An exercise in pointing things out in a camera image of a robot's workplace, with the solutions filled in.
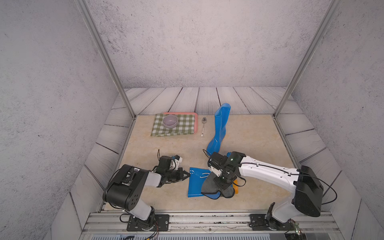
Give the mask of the blue rubber boot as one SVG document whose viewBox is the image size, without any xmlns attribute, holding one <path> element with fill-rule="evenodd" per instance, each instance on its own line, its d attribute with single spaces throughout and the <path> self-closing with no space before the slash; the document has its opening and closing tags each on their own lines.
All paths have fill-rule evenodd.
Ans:
<svg viewBox="0 0 384 240">
<path fill-rule="evenodd" d="M 229 119 L 230 110 L 231 105 L 224 103 L 215 112 L 215 135 L 206 149 L 210 156 L 212 156 L 214 152 L 218 153 L 220 151 L 222 141 L 226 135 L 226 125 Z"/>
<path fill-rule="evenodd" d="M 228 196 L 222 193 L 214 178 L 210 177 L 211 171 L 199 168 L 190 168 L 188 198 L 208 197 L 217 200 L 220 197 L 231 198 L 239 193 L 238 187 L 231 185 L 226 190 L 231 190 Z"/>
</svg>

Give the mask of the grey blue cleaning cloth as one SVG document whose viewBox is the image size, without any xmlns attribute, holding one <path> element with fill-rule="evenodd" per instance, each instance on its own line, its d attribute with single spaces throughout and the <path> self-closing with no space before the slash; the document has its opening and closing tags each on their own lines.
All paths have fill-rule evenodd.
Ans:
<svg viewBox="0 0 384 240">
<path fill-rule="evenodd" d="M 225 190 L 221 189 L 219 185 L 215 182 L 217 176 L 215 174 L 210 174 L 204 181 L 201 189 L 201 193 L 213 200 L 217 200 L 220 197 L 229 199 L 235 195 L 235 189 L 232 186 L 229 186 Z"/>
</svg>

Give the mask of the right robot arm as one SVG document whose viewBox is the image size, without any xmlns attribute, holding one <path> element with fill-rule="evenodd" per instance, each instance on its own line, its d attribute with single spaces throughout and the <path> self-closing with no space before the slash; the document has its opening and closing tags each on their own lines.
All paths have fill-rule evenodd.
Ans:
<svg viewBox="0 0 384 240">
<path fill-rule="evenodd" d="M 314 218 L 321 215 L 324 187 L 310 167 L 288 169 L 258 161 L 239 152 L 231 152 L 229 156 L 213 152 L 208 167 L 211 172 L 201 192 L 210 199 L 232 198 L 235 195 L 235 180 L 245 180 L 247 177 L 290 192 L 290 196 L 281 202 L 272 203 L 266 215 L 251 224 L 253 229 L 287 230 L 292 226 L 291 219 L 298 215 Z"/>
</svg>

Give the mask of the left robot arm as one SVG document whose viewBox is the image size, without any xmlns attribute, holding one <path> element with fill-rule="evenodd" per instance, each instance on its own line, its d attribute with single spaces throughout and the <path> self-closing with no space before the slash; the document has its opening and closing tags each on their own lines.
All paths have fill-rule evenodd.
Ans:
<svg viewBox="0 0 384 240">
<path fill-rule="evenodd" d="M 140 228 L 151 228 L 155 224 L 155 209 L 141 200 L 143 189 L 188 179 L 191 174 L 180 167 L 182 160 L 178 155 L 158 157 L 158 164 L 151 171 L 123 165 L 111 177 L 103 200 L 131 215 Z"/>
</svg>

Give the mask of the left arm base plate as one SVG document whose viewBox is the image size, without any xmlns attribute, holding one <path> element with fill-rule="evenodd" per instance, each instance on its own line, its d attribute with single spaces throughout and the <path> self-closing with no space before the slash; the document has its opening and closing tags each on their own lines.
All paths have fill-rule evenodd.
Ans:
<svg viewBox="0 0 384 240">
<path fill-rule="evenodd" d="M 127 223 L 128 232 L 143 231 L 160 231 L 167 232 L 169 230 L 170 215 L 152 214 L 147 220 L 141 220 L 134 216 L 130 216 Z"/>
</svg>

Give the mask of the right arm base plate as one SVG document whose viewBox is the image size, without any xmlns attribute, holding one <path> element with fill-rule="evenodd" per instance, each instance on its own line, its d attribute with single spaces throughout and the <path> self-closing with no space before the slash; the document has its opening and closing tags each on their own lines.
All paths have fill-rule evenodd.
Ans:
<svg viewBox="0 0 384 240">
<path fill-rule="evenodd" d="M 280 223 L 272 216 L 251 214 L 249 227 L 253 231 L 293 231 L 295 229 L 291 221 Z"/>
</svg>

